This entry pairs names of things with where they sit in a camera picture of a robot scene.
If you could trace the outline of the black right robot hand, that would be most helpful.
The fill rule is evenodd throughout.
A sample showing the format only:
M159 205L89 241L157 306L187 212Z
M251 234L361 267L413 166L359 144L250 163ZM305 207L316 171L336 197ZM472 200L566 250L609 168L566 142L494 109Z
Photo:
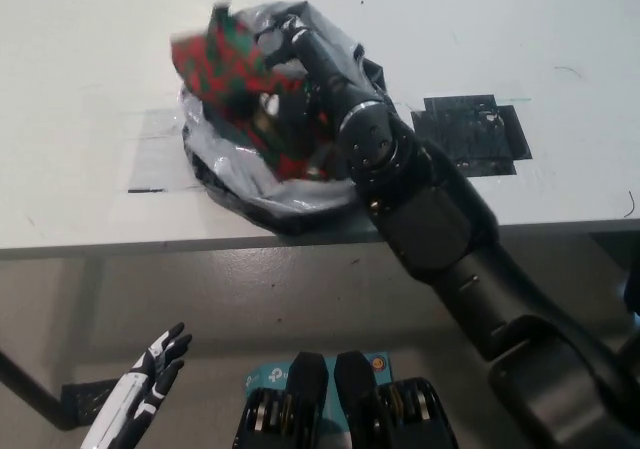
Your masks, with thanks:
M357 75L349 72L347 66L356 63L348 62L343 51L329 43L298 15L277 13L273 23L256 36L256 41L272 33L280 35L281 42L265 56L266 66L271 69L298 60L317 87L323 108L340 129L364 107L384 103L359 70L356 70Z

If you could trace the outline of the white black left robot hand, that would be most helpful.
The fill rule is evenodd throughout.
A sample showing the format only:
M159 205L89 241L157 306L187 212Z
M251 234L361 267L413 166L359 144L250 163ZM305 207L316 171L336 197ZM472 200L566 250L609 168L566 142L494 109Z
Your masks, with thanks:
M149 429L184 366L192 340L180 322L156 339L117 381L82 449L134 449Z

